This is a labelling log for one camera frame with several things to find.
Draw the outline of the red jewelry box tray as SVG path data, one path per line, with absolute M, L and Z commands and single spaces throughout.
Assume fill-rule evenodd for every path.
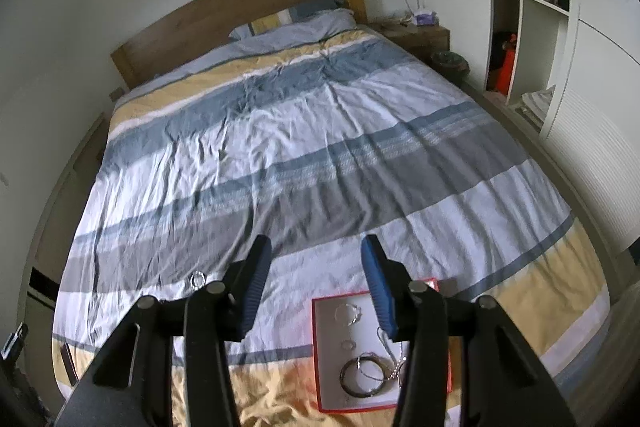
M 334 310 L 340 303 L 353 303 L 362 310 L 361 319 L 350 327 L 338 325 Z M 327 414 L 374 412 L 396 407 L 406 364 L 409 343 L 394 343 L 378 325 L 378 317 L 367 291 L 322 297 L 311 301 L 312 358 L 318 410 Z M 402 362 L 396 379 L 368 399 L 351 398 L 341 389 L 338 374 L 350 359 L 364 352 Z

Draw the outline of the dark olive bangle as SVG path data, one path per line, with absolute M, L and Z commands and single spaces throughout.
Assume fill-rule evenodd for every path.
M 388 383 L 380 384 L 363 377 L 356 367 L 357 357 L 348 360 L 341 367 L 338 374 L 338 383 L 341 389 L 346 395 L 355 399 L 368 399 L 379 395 Z

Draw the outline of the thin gold wire bangle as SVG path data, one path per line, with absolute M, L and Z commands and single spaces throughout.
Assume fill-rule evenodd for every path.
M 364 352 L 356 358 L 358 372 L 369 381 L 386 384 L 397 378 L 402 362 L 386 359 L 374 352 Z

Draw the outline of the green stone pendant charm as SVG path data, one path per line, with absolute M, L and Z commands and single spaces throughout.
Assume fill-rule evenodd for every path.
M 338 325 L 350 327 L 355 325 L 362 315 L 360 306 L 353 303 L 340 303 L 334 310 L 334 320 Z

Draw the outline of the far twisted silver hoop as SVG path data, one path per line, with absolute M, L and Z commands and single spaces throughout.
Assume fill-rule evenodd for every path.
M 206 285 L 206 275 L 203 272 L 196 270 L 191 273 L 189 283 L 194 291 L 198 291 Z

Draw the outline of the striped duvet cover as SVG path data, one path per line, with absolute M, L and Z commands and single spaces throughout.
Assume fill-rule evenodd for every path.
M 366 286 L 363 236 L 445 295 L 493 295 L 560 392 L 586 379 L 610 298 L 590 239 L 472 98 L 363 29 L 214 49 L 115 109 L 58 291 L 58 387 L 141 296 L 194 291 L 267 235 L 256 323 L 229 349 L 245 426 L 384 426 L 318 410 L 311 301 Z

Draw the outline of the wooden nightstand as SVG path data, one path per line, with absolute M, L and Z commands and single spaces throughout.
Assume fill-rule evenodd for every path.
M 414 26 L 384 20 L 370 23 L 369 27 L 422 62 L 427 62 L 432 53 L 450 50 L 450 33 L 442 26 Z

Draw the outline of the wooden headboard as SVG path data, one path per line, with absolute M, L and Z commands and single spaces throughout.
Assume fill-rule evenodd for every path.
M 137 88 L 228 42 L 233 28 L 310 0 L 192 0 L 144 28 L 111 54 L 126 86 Z M 364 0 L 343 0 L 364 24 Z

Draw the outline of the purple tissue box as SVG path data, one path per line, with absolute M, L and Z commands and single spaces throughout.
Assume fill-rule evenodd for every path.
M 416 27 L 437 26 L 438 17 L 434 11 L 416 10 L 412 14 L 412 23 Z

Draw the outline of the white wardrobe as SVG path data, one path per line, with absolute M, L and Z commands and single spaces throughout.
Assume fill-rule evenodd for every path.
M 551 95 L 539 138 L 614 251 L 639 240 L 639 0 L 419 0 L 488 86 L 500 34 L 513 38 L 506 105 Z

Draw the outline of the grey pillow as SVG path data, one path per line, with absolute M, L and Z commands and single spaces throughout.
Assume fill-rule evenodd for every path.
M 329 35 L 331 31 L 337 32 L 356 26 L 354 12 L 346 6 L 344 0 L 309 0 L 236 26 L 230 32 L 229 38 L 232 41 L 240 41 L 271 34 L 273 31 L 291 31 L 298 34 L 311 31 Z

